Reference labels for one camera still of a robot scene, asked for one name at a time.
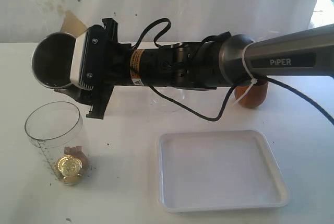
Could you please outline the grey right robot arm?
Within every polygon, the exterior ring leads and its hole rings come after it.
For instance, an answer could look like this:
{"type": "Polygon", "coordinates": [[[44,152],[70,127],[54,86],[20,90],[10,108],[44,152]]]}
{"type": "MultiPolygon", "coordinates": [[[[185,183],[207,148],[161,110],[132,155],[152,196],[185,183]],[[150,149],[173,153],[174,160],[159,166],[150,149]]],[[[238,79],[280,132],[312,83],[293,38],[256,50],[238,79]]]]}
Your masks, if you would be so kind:
{"type": "Polygon", "coordinates": [[[88,117],[102,119],[115,86],[234,90],[273,76],[333,76],[333,25],[260,42],[225,32],[141,49],[119,43],[117,22],[106,18],[76,39],[70,81],[91,107],[88,117]]]}

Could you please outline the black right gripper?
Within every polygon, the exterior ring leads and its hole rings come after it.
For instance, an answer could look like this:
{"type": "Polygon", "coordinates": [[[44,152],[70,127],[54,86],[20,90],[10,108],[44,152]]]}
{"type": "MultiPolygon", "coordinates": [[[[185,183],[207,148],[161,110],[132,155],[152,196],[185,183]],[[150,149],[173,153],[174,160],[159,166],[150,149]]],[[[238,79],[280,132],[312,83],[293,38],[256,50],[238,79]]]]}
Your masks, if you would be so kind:
{"type": "Polygon", "coordinates": [[[86,115],[91,119],[104,118],[111,94],[121,78],[117,69],[124,65],[125,56],[130,50],[129,44],[123,45],[118,42],[118,23],[113,18],[103,18],[102,23],[106,31],[106,45],[103,51],[101,80],[92,90],[85,90],[84,97],[81,96],[82,90],[78,87],[54,89],[55,92],[67,95],[78,103],[86,103],[91,106],[86,115]]]}

